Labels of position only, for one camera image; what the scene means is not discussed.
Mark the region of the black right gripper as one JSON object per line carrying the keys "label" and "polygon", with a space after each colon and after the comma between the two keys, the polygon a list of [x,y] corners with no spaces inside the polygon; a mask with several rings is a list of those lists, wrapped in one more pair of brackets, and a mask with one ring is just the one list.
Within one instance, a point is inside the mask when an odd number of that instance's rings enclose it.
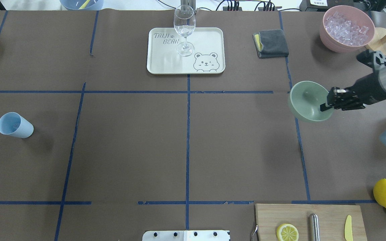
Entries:
{"label": "black right gripper", "polygon": [[327,95],[327,104],[321,104],[320,111],[324,112],[332,108],[349,111],[366,107],[355,91],[332,87]]}

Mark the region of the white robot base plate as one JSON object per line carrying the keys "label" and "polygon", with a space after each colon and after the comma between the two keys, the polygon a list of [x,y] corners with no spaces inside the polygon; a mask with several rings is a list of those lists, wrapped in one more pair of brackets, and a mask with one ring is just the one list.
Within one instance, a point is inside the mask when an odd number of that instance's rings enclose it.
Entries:
{"label": "white robot base plate", "polygon": [[143,241],[230,241],[230,231],[226,230],[166,230],[147,231]]}

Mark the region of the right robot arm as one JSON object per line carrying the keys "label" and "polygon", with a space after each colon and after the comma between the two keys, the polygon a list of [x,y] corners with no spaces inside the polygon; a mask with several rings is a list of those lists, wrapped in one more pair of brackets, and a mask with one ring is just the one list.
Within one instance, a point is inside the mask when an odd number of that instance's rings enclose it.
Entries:
{"label": "right robot arm", "polygon": [[342,111],[364,109],[365,105],[383,100],[386,100],[386,67],[358,79],[351,87],[333,87],[326,102],[320,105],[320,111],[331,108]]}

